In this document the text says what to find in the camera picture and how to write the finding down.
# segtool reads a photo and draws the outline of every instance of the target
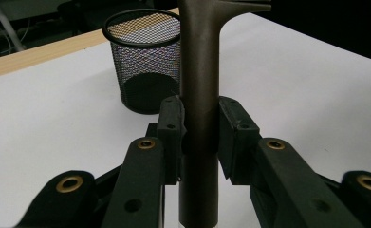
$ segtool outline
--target mesh pen holder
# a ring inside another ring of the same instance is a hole
[[[110,41],[123,104],[141,114],[159,113],[163,99],[179,93],[179,16],[134,9],[108,18]]]

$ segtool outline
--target floor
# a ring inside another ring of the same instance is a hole
[[[29,48],[46,45],[72,36],[71,27],[58,14],[24,19],[12,24],[22,44]],[[14,53],[13,43],[0,31],[0,57]]]

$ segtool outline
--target black mesh pencil cup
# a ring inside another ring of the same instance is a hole
[[[179,93],[179,16],[158,9],[134,9],[107,19],[121,99],[141,114],[159,113],[164,98]]]

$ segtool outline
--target white table surface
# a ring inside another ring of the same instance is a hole
[[[220,93],[316,172],[335,181],[371,172],[371,60],[245,14],[221,33]],[[157,120],[121,103],[108,43],[1,76],[0,227],[15,225],[54,176],[97,178],[121,164]],[[218,227],[259,227],[249,187],[221,176],[219,191]],[[177,227],[177,186],[166,200],[166,227]]]

